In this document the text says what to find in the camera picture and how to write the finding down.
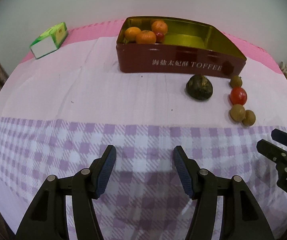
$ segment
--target dark green fruit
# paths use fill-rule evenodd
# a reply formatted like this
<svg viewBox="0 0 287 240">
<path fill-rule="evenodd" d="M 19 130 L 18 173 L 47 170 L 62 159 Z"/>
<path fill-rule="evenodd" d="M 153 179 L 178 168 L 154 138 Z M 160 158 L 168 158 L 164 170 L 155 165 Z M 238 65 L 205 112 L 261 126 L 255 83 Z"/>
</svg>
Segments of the dark green fruit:
<svg viewBox="0 0 287 240">
<path fill-rule="evenodd" d="M 195 99 L 207 100 L 213 94 L 213 87 L 209 79 L 202 75 L 192 76 L 187 85 L 187 93 Z"/>
<path fill-rule="evenodd" d="M 230 80 L 230 87 L 241 87 L 242 86 L 242 79 L 239 76 L 233 76 Z"/>
</svg>

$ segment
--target white wall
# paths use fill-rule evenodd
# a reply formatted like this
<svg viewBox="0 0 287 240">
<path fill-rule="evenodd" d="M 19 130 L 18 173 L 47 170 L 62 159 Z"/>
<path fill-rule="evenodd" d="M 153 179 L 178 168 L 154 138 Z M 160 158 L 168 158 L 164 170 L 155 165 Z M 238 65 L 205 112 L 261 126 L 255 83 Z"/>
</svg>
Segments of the white wall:
<svg viewBox="0 0 287 240">
<path fill-rule="evenodd" d="M 136 15 L 209 23 L 287 62 L 287 0 L 1 0 L 0 62 L 11 73 L 29 44 L 61 21 L 72 28 Z"/>
</svg>

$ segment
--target cherry tomato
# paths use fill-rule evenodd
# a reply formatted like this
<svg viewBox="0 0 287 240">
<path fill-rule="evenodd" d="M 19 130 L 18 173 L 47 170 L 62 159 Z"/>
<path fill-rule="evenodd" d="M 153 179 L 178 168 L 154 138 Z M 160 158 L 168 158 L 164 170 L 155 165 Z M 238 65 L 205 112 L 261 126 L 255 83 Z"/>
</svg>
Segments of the cherry tomato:
<svg viewBox="0 0 287 240">
<path fill-rule="evenodd" d="M 244 105 L 247 101 L 248 96 L 243 88 L 235 87 L 231 90 L 230 101 L 233 105 L 240 104 Z"/>
<path fill-rule="evenodd" d="M 163 42 L 163 40 L 165 38 L 163 33 L 157 32 L 157 33 L 155 33 L 155 35 L 156 35 L 156 38 L 157 38 L 157 42 Z"/>
</svg>

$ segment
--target brown round fruit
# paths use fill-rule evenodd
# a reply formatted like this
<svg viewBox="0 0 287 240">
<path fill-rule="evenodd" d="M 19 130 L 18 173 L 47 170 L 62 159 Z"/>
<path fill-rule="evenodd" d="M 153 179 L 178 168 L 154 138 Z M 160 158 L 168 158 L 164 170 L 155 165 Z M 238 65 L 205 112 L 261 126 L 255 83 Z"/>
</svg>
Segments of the brown round fruit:
<svg viewBox="0 0 287 240">
<path fill-rule="evenodd" d="M 251 126 L 251 125 L 254 125 L 255 122 L 256 122 L 256 116 L 254 112 L 252 112 L 251 110 L 246 110 L 245 118 L 242 120 L 242 123 L 245 126 Z"/>
<path fill-rule="evenodd" d="M 125 39 L 127 41 L 135 41 L 136 36 L 141 32 L 138 27 L 130 27 L 125 31 Z"/>
<path fill-rule="evenodd" d="M 138 44 L 154 44 L 157 37 L 152 31 L 142 31 L 136 36 L 136 43 Z"/>
<path fill-rule="evenodd" d="M 168 32 L 168 25 L 163 21 L 155 21 L 151 25 L 151 30 L 154 33 L 162 33 L 163 35 L 165 35 Z"/>
<path fill-rule="evenodd" d="M 245 109 L 242 105 L 234 105 L 230 110 L 231 118 L 236 122 L 241 122 L 245 118 Z"/>
<path fill-rule="evenodd" d="M 242 87 L 242 79 L 239 76 L 233 76 L 230 80 L 230 87 Z"/>
</svg>

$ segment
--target metal screw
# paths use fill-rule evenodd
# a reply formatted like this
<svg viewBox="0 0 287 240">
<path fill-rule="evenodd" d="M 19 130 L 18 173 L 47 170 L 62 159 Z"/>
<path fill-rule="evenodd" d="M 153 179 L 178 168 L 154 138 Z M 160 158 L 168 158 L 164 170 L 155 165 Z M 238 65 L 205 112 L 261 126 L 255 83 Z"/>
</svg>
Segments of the metal screw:
<svg viewBox="0 0 287 240">
<path fill-rule="evenodd" d="M 48 180 L 48 181 L 53 181 L 55 178 L 56 178 L 55 175 L 49 175 L 49 176 L 47 177 L 47 180 Z"/>
<path fill-rule="evenodd" d="M 83 175 L 87 175 L 87 174 L 89 174 L 90 173 L 90 170 L 89 169 L 83 169 L 82 171 L 81 171 L 81 174 L 83 174 Z"/>
<path fill-rule="evenodd" d="M 236 182 L 241 182 L 242 181 L 242 178 L 238 175 L 234 176 L 233 179 L 236 181 Z"/>
<path fill-rule="evenodd" d="M 208 171 L 206 169 L 201 169 L 199 172 L 201 175 L 208 175 Z"/>
</svg>

